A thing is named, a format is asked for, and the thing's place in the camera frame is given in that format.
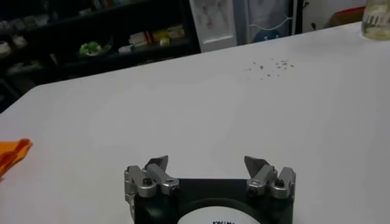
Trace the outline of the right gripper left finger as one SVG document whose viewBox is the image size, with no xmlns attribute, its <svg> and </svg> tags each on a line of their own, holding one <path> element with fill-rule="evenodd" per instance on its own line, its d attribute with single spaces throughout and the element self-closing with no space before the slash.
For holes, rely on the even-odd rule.
<svg viewBox="0 0 390 224">
<path fill-rule="evenodd" d="M 128 166 L 124 171 L 125 198 L 136 195 L 142 198 L 154 197 L 158 192 L 173 196 L 179 189 L 179 180 L 166 173 L 169 156 L 152 158 L 141 169 L 139 166 Z"/>
</svg>

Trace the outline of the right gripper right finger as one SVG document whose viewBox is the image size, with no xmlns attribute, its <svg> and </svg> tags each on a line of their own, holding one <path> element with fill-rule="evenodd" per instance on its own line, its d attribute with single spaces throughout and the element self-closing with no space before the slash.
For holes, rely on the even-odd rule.
<svg viewBox="0 0 390 224">
<path fill-rule="evenodd" d="M 280 172 L 265 159 L 245 156 L 244 162 L 250 178 L 246 189 L 251 197 L 270 194 L 276 199 L 295 197 L 296 173 L 290 167 L 284 167 Z"/>
</svg>

